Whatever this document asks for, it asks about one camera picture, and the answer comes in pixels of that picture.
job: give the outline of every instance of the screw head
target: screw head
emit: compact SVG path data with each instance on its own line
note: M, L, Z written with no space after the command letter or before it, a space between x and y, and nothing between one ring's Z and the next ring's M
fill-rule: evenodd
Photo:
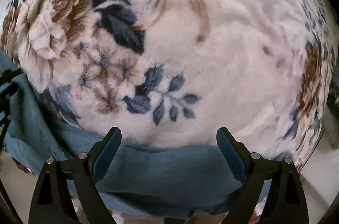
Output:
M252 152L251 153L251 157L255 160L258 160L260 158L260 154L259 153L256 153L256 152Z
M288 164L292 164L292 163L293 163L292 159L289 158L289 157L285 157L284 161L285 161L286 163L288 163Z
M54 162L54 158L53 157L49 157L49 158L47 158L47 160L46 160L46 163L47 164L51 164L51 163L53 163Z
M78 157L79 157L79 159L84 160L84 159L87 158L87 153L82 152L82 153L80 153L80 154L78 155Z

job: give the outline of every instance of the black clamp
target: black clamp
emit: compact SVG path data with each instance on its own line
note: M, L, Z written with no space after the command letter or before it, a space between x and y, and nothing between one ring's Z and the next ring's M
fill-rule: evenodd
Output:
M309 224L306 198L291 158L281 162L250 153L224 127L217 132L218 146L243 190L222 224L248 224L265 180L272 180L258 224Z
M12 82L11 80L20 74L22 74L21 69L17 69L15 71L11 71L8 69L4 72L0 72L0 87L2 87L4 84L9 83L9 86L7 86L0 93L0 113L5 113L4 118L0 120L0 127L4 125L0 135L0 147L2 147L3 141L5 139L5 134L11 122L10 99L19 89L19 85Z
M88 153L60 162L48 158L34 190L28 223L79 224L67 185L67 180L74 180L89 222L116 224L95 184L105 176L120 143L121 131L113 127Z

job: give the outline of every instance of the blue fabric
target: blue fabric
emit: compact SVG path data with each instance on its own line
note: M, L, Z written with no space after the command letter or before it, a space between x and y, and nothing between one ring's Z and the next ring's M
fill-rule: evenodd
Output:
M0 52L0 71L16 65ZM13 120L6 149L40 173L49 156L66 160L89 151L103 137L57 121L42 110L25 75L14 79ZM236 181L217 146L161 149L123 142L97 189L110 209L129 214L188 218L227 212L238 197ZM70 184L76 195L74 185Z
M217 132L217 143L234 178L245 185L247 181L246 165L222 129Z

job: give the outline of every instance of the white floor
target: white floor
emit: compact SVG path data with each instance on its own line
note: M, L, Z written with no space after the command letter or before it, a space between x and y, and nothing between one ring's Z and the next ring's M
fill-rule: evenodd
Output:
M19 170L11 157L1 155L0 178L23 223L28 223L29 207L37 178ZM310 224L317 224L339 192L339 150L332 150L326 135L301 171Z

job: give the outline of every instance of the fleece blanket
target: fleece blanket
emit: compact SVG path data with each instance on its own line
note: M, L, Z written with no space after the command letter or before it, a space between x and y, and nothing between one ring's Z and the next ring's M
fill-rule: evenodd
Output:
M318 141L338 50L328 0L0 0L1 23L39 104L79 135L117 126L175 150L226 126L298 169Z

